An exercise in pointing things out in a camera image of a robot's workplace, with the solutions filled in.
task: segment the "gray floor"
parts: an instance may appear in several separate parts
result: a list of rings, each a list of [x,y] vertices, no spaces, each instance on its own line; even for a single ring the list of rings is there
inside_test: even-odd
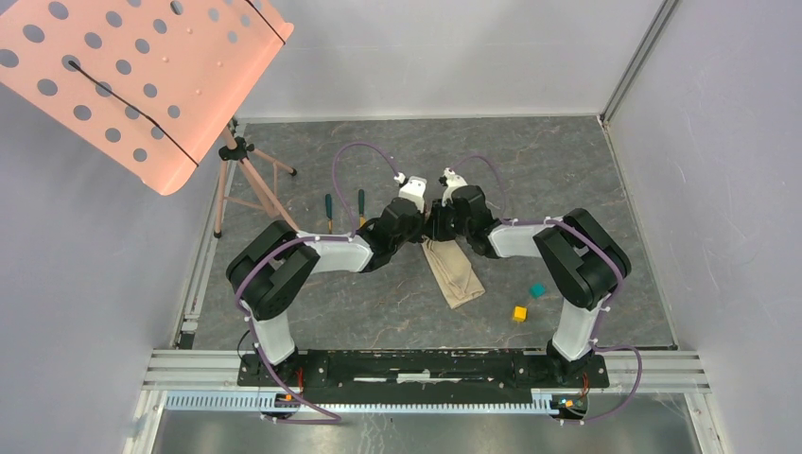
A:
[[[364,140],[380,145],[407,175],[428,179],[428,200],[442,194],[437,179],[444,167],[463,156],[484,153],[496,161],[507,182],[507,216],[561,216],[583,207],[629,254],[633,272],[606,318],[601,343],[671,344],[671,331],[643,245],[595,118],[250,125],[245,136],[258,148],[298,168],[295,178],[281,175],[279,197],[302,229],[320,233],[326,229],[323,195],[334,192],[332,157],[344,144]],[[256,158],[253,162],[269,180],[271,166]],[[483,163],[465,164],[460,173],[469,183],[479,184],[494,206],[501,205],[500,191]],[[356,204],[357,190],[365,189],[368,217],[378,216],[396,194],[391,176],[384,161],[366,148],[349,150],[339,167],[340,184],[351,203]],[[231,195],[256,201],[239,171]],[[336,203],[335,220],[335,231],[344,232],[347,216]],[[264,213],[228,203],[195,348],[235,348],[246,325],[234,309],[224,271],[270,221]],[[525,258],[489,260],[464,249],[487,289],[477,300],[450,309],[420,246],[408,245],[388,266],[370,274],[312,276],[289,309],[296,343],[300,348],[337,349],[545,346],[559,321],[561,297],[543,263]],[[528,288],[537,282],[546,284],[549,292],[535,301]],[[528,308],[524,323],[512,321],[515,306]]]
[[[618,403],[591,394],[591,414]],[[340,426],[287,427],[258,415],[165,411],[153,452],[261,453],[701,453],[682,394],[638,395],[626,411],[584,427],[514,414],[343,414]]]

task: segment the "beige cloth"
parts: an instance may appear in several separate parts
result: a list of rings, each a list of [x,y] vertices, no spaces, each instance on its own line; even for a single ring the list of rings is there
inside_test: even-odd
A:
[[[471,269],[471,262],[456,241],[424,241],[424,255],[452,309],[479,298],[484,286]]]

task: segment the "blue block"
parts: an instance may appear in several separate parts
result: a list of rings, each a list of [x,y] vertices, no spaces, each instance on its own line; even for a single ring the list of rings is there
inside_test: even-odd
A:
[[[535,284],[529,289],[529,294],[532,296],[532,298],[537,299],[546,294],[546,286],[540,283]]]

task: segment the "gray wall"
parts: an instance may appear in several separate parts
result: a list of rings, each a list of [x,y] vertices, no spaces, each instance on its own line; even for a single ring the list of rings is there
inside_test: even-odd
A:
[[[613,144],[734,452],[798,452],[802,2],[682,2]]]
[[[660,0],[272,3],[295,31],[244,117],[598,113]]]
[[[122,449],[180,309],[209,154],[161,197],[0,84],[0,452]]]

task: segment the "screwdriver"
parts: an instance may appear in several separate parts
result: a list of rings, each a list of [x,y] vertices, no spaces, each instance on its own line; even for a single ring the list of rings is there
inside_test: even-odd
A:
[[[328,218],[328,233],[331,235],[334,231],[334,220],[332,219],[332,203],[331,194],[326,194],[326,217]]]
[[[365,225],[365,190],[359,189],[359,227]]]

